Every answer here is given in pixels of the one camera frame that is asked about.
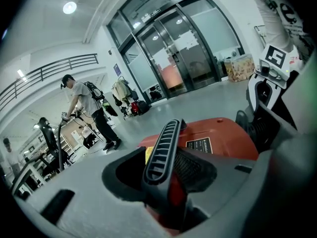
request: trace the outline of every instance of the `cardboard box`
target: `cardboard box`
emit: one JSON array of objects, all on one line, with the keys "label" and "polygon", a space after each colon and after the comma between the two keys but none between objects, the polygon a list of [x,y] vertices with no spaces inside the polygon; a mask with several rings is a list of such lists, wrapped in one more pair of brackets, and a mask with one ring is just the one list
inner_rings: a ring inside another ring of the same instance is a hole
[{"label": "cardboard box", "polygon": [[255,69],[251,54],[225,59],[224,65],[226,66],[228,79],[233,82],[249,79]]}]

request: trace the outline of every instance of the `hand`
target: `hand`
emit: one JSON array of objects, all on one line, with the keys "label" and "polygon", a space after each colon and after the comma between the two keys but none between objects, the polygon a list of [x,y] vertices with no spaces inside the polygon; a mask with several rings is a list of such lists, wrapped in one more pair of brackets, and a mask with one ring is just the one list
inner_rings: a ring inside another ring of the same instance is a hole
[{"label": "hand", "polygon": [[79,118],[81,113],[82,113],[81,110],[77,110],[76,113],[75,113],[75,117]]},{"label": "hand", "polygon": [[69,122],[69,120],[70,120],[70,118],[63,117],[63,118],[61,119],[60,125],[61,125],[61,126],[66,125],[66,124]]}]

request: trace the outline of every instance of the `railing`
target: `railing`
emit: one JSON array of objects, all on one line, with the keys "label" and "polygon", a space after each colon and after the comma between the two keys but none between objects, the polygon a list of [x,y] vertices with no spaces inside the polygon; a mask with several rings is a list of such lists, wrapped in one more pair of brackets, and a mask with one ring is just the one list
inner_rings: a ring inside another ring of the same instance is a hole
[{"label": "railing", "polygon": [[0,93],[0,112],[12,100],[17,99],[31,86],[54,76],[55,74],[77,67],[98,63],[97,54],[88,54],[65,58],[37,68],[17,79]]}]

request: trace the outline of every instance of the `gray floor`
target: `gray floor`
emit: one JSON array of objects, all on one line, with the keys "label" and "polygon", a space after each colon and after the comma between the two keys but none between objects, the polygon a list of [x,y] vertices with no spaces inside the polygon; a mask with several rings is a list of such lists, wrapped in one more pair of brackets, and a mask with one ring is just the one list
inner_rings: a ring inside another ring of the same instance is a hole
[{"label": "gray floor", "polygon": [[[159,134],[171,119],[192,122],[225,117],[235,120],[237,111],[248,106],[247,86],[248,80],[219,82],[154,105],[144,115],[129,118],[114,129],[123,142],[119,149],[134,148],[145,137]],[[102,151],[103,147],[104,143],[98,142],[89,150],[88,156],[113,152]]]}]

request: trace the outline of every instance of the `door handle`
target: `door handle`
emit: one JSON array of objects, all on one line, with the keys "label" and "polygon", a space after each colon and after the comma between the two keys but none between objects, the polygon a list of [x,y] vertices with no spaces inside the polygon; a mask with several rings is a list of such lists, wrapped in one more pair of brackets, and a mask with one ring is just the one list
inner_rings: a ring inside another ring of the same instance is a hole
[{"label": "door handle", "polygon": [[179,59],[178,59],[178,57],[177,57],[176,54],[172,54],[172,57],[173,57],[173,59],[175,60],[175,62],[179,62]]}]

